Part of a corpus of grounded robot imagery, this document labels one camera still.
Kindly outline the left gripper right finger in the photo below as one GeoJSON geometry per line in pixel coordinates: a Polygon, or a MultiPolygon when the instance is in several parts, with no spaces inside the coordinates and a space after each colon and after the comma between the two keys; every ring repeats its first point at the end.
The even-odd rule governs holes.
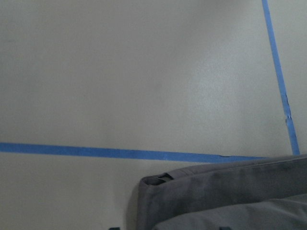
{"type": "Polygon", "coordinates": [[[219,230],[230,230],[229,226],[221,226],[219,227],[219,230]]]}

